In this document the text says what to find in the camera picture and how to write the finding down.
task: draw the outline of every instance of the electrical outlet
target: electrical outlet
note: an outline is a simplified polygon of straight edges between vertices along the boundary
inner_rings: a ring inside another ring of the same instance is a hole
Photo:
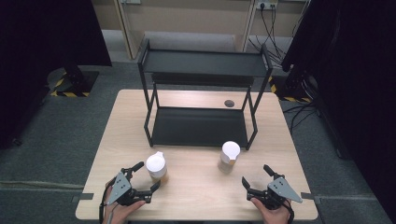
[[[256,8],[262,10],[262,4],[264,4],[264,10],[276,9],[277,0],[258,0]]]

